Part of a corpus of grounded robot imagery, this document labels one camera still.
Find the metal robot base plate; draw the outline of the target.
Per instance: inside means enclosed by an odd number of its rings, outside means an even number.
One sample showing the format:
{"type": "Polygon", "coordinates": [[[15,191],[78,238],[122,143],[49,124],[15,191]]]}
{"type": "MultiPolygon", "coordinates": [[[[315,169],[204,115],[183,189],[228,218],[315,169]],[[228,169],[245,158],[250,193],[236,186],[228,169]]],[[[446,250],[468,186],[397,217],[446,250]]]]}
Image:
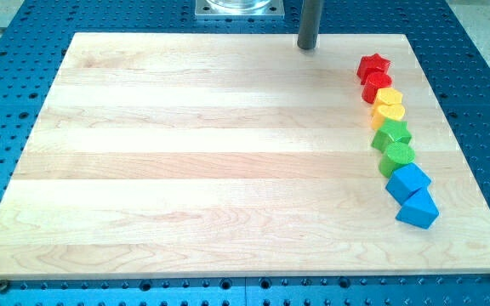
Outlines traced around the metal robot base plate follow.
{"type": "Polygon", "coordinates": [[[285,9],[283,0],[196,0],[194,13],[197,20],[282,19],[285,9]]]}

